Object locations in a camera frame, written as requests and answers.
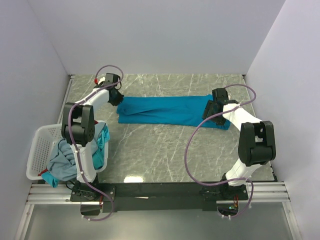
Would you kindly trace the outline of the teal blue t shirt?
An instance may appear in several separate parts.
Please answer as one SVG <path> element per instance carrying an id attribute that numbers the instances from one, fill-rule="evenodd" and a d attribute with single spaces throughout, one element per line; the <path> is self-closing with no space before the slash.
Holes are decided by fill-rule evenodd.
<path id="1" fill-rule="evenodd" d="M 132 97 L 118 105 L 120 124 L 161 124 L 197 127 L 211 95 Z"/>

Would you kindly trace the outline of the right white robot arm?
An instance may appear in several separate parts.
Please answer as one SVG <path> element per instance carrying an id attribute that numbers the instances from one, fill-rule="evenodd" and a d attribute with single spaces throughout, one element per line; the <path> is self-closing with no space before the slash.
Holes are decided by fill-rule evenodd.
<path id="1" fill-rule="evenodd" d="M 274 125 L 271 121 L 263 121 L 247 112 L 236 100 L 229 99 L 225 88 L 212 90 L 212 100 L 204 109 L 202 118 L 211 119 L 217 126 L 224 126 L 227 121 L 239 130 L 238 160 L 232 168 L 222 176 L 222 181 L 229 180 L 219 186 L 222 198 L 230 200 L 240 193 L 242 186 L 254 171 L 276 157 Z"/>

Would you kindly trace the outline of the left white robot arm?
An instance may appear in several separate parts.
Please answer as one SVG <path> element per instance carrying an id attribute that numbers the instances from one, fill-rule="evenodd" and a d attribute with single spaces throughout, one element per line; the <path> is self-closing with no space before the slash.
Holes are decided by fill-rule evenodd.
<path id="1" fill-rule="evenodd" d="M 95 87 L 87 96 L 64 105 L 61 135 L 71 147 L 76 179 L 81 183 L 94 182 L 106 168 L 109 132 L 106 122 L 95 120 L 95 111 L 106 103 L 118 106 L 123 101 L 119 92 L 122 78 L 115 73 L 95 78 Z"/>

